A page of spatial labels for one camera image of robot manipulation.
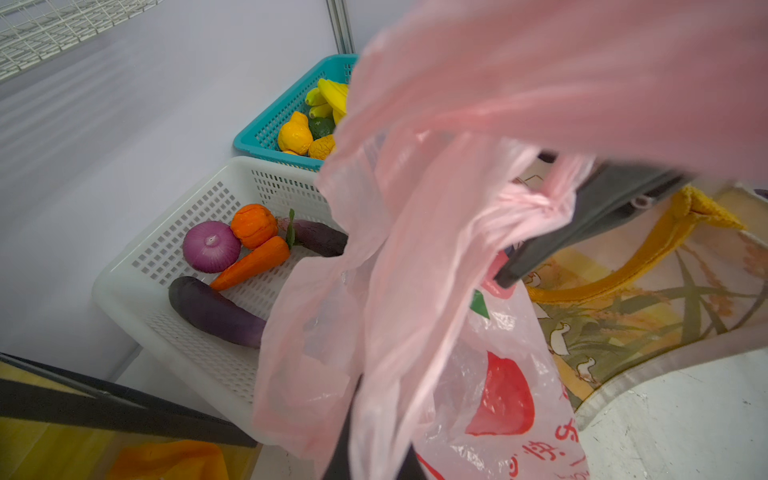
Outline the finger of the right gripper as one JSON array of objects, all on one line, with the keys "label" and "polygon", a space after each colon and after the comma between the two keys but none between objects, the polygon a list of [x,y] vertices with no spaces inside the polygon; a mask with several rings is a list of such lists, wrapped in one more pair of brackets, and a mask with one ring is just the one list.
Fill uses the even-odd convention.
[{"label": "finger of the right gripper", "polygon": [[510,250],[493,281],[507,289],[558,251],[618,228],[681,190],[690,172],[637,162],[600,162],[577,189],[571,222]]}]

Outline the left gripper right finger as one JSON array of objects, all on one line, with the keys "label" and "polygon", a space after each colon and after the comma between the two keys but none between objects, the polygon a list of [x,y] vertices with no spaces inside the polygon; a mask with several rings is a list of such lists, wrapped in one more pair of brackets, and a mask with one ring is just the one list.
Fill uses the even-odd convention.
[{"label": "left gripper right finger", "polygon": [[396,477],[397,480],[426,480],[415,449],[410,446]]}]

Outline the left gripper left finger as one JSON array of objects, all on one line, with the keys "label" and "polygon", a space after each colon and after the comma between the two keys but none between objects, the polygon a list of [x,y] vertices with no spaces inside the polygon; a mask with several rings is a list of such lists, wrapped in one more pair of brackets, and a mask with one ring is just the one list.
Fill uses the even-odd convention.
[{"label": "left gripper left finger", "polygon": [[349,445],[351,432],[352,410],[357,397],[357,393],[362,384],[363,376],[360,376],[355,385],[352,400],[347,411],[347,415],[335,447],[333,456],[329,462],[326,471],[323,474],[323,480],[351,480],[351,470],[349,463]]}]

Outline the white canvas tote bag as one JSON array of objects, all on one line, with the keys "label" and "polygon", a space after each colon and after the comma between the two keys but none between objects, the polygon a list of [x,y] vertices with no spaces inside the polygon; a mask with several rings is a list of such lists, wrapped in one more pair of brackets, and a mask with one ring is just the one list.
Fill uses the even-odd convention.
[{"label": "white canvas tote bag", "polygon": [[767,345],[767,193],[691,186],[525,278],[577,422],[656,377]]}]

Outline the pink plastic grocery bag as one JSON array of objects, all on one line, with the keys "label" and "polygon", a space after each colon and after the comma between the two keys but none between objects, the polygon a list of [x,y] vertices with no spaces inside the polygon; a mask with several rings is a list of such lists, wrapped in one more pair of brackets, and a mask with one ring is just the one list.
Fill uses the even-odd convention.
[{"label": "pink plastic grocery bag", "polygon": [[506,247],[573,226],[599,157],[764,178],[763,1],[424,1],[359,58],[337,149],[316,185],[348,234],[301,260],[263,334],[256,429],[355,479],[393,479],[424,439],[458,349],[483,395],[451,438],[511,479],[588,471],[523,292],[513,323],[475,290]]}]

